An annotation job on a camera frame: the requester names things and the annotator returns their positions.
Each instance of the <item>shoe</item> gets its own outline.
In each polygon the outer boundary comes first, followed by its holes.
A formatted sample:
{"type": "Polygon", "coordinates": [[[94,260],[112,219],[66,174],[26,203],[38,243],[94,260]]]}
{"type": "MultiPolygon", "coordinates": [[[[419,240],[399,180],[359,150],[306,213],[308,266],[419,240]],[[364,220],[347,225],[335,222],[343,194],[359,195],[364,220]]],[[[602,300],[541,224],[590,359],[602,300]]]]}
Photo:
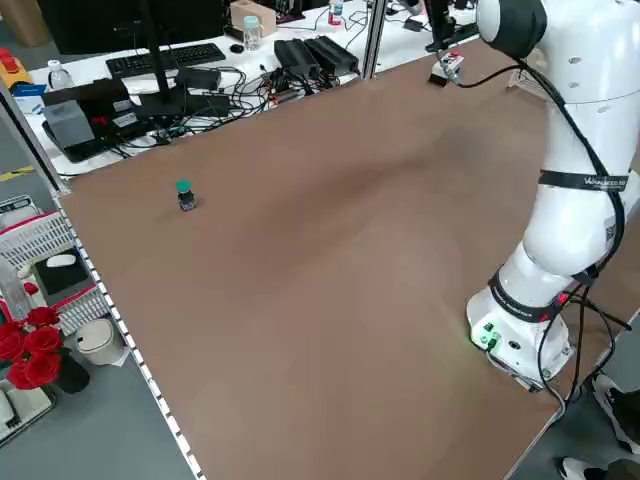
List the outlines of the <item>shoe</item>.
{"type": "Polygon", "coordinates": [[[606,470],[569,457],[559,460],[558,473],[565,480],[603,480],[607,475],[606,470]]]}
{"type": "Polygon", "coordinates": [[[613,413],[613,406],[621,400],[623,392],[609,377],[600,373],[593,380],[593,396],[602,407],[602,410],[611,419],[613,429],[618,438],[618,443],[626,451],[635,455],[640,454],[640,445],[632,440],[623,430],[620,421],[613,413]]]}

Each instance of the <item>desk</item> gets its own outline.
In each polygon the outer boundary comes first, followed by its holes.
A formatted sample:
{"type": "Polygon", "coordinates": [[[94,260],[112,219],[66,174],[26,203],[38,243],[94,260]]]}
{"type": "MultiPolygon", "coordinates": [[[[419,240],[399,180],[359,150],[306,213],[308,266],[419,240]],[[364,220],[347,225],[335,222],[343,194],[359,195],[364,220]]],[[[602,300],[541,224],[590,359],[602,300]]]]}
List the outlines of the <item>desk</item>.
{"type": "MultiPolygon", "coordinates": [[[[354,19],[364,19],[366,4],[363,0],[353,0],[344,4],[344,17],[348,18],[354,12],[362,12],[360,16],[355,16],[354,19]]],[[[454,15],[458,21],[462,24],[469,23],[475,20],[475,12],[468,11],[454,11],[454,15]]],[[[258,77],[262,72],[260,65],[264,65],[267,70],[272,70],[279,67],[280,64],[273,53],[273,43],[275,40],[288,40],[292,38],[313,38],[319,35],[327,35],[334,41],[342,46],[346,46],[354,36],[361,31],[362,27],[347,20],[349,31],[347,31],[343,25],[340,27],[334,27],[327,23],[327,13],[325,8],[318,8],[305,12],[306,18],[304,20],[288,23],[278,30],[273,35],[263,39],[262,45],[257,52],[244,52],[240,55],[235,55],[229,52],[229,46],[237,43],[234,39],[226,36],[216,37],[210,40],[202,42],[190,42],[174,45],[174,47],[194,45],[199,43],[213,42],[222,52],[227,56],[227,59],[221,62],[214,62],[209,64],[203,64],[205,67],[220,67],[220,66],[233,66],[246,73],[248,79],[258,77]],[[316,22],[316,19],[320,14],[323,14],[322,18],[317,23],[317,31],[309,30],[296,30],[295,27],[312,28],[316,22]]],[[[382,46],[380,55],[378,57],[380,71],[387,70],[397,65],[415,60],[426,55],[424,47],[426,44],[431,43],[431,34],[427,31],[416,33],[402,28],[402,24],[397,20],[404,20],[408,17],[408,13],[400,12],[393,17],[389,17],[394,21],[385,22],[384,36],[382,40],[382,46]]],[[[414,17],[417,20],[426,22],[426,16],[421,15],[414,17]]],[[[364,48],[367,38],[367,30],[363,31],[349,46],[349,50],[356,55],[362,63],[364,55],[364,48]]],[[[138,49],[138,53],[147,52],[145,49],[138,49]]],[[[93,58],[79,60],[76,62],[70,62],[65,64],[65,68],[71,74],[76,85],[83,85],[91,83],[94,80],[100,78],[109,78],[109,71],[107,70],[105,60],[109,58],[125,57],[128,55],[134,55],[134,50],[128,50],[123,52],[112,53],[108,55],[100,55],[93,58]]],[[[30,72],[36,83],[47,83],[47,76],[49,74],[48,68],[41,68],[30,72]]],[[[341,82],[348,82],[356,78],[355,75],[345,76],[341,78],[341,82]]],[[[140,85],[140,80],[144,80],[145,83],[153,83],[155,80],[152,75],[144,75],[136,77],[136,79],[126,79],[125,84],[130,91],[135,91],[140,85]]],[[[223,83],[221,86],[228,86],[235,82],[236,78],[232,74],[223,74],[223,83]]],[[[42,128],[42,122],[44,117],[42,115],[25,115],[29,125],[35,132],[38,140],[43,145],[47,155],[51,158],[52,163],[59,174],[71,174],[78,175],[90,172],[97,168],[102,168],[106,165],[119,162],[122,157],[112,153],[105,152],[95,157],[89,158],[86,161],[80,163],[69,162],[67,157],[60,152],[60,150],[51,142],[51,140],[45,134],[42,128]]],[[[138,139],[136,144],[153,144],[151,139],[138,139]]],[[[140,153],[140,149],[126,149],[127,153],[136,155],[140,153]]]]}
{"type": "MultiPolygon", "coordinates": [[[[461,50],[477,77],[507,62],[461,50]]],[[[545,107],[500,81],[439,89],[432,64],[153,149],[60,199],[194,471],[496,480],[556,410],[491,367],[465,319],[522,237],[545,107]],[[351,128],[330,151],[329,128],[351,128]],[[200,199],[186,214],[180,177],[200,199]]],[[[621,318],[640,296],[637,222],[626,235],[594,291],[621,318]]],[[[583,372],[607,345],[586,324],[583,372]]]]}

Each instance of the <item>flower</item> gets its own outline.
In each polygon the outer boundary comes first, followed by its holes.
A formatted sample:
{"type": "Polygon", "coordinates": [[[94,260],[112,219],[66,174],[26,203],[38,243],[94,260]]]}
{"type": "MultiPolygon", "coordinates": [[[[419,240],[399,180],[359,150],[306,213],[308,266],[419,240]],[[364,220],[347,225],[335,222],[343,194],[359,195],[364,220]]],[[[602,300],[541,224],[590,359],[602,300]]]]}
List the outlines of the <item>flower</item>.
{"type": "Polygon", "coordinates": [[[24,332],[13,321],[0,325],[0,360],[16,360],[24,353],[24,332]]]}
{"type": "Polygon", "coordinates": [[[13,383],[13,385],[18,390],[32,390],[35,388],[33,384],[27,379],[25,375],[25,367],[27,366],[26,362],[20,360],[19,362],[14,363],[9,368],[9,373],[7,374],[7,379],[13,383]]]}
{"type": "Polygon", "coordinates": [[[32,354],[49,353],[62,346],[60,330],[55,327],[40,327],[29,333],[24,340],[24,348],[32,354]]]}
{"type": "Polygon", "coordinates": [[[38,353],[27,361],[24,375],[34,388],[41,387],[58,377],[61,361],[62,355],[57,353],[38,353]]]}
{"type": "Polygon", "coordinates": [[[42,327],[44,325],[55,325],[60,319],[53,308],[37,307],[29,312],[26,321],[34,327],[42,327]]]}

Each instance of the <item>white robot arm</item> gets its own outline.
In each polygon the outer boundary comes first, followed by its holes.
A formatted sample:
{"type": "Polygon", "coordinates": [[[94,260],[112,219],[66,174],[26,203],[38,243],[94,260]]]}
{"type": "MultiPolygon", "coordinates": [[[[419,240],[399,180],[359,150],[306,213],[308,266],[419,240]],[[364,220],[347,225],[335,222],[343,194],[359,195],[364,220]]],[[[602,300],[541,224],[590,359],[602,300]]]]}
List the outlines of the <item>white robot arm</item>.
{"type": "Polygon", "coordinates": [[[524,238],[467,304],[473,342],[540,387],[539,372],[552,378],[573,351],[554,306],[612,248],[611,192],[622,200],[625,221],[639,205],[640,177],[630,164],[640,133],[640,3],[479,0],[477,24],[490,46],[513,58],[543,51],[547,78],[608,174],[597,175],[567,119],[547,102],[546,155],[524,238]]]}

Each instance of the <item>green bottle cap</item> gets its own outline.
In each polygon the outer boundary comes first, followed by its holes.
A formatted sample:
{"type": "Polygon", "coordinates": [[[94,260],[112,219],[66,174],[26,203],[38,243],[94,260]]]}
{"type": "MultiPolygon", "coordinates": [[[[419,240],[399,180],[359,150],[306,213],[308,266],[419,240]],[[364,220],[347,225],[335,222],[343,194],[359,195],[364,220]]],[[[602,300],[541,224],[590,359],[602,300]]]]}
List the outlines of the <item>green bottle cap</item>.
{"type": "Polygon", "coordinates": [[[191,190],[191,183],[189,183],[189,180],[180,180],[179,182],[176,182],[176,188],[179,193],[187,193],[191,190]]]}

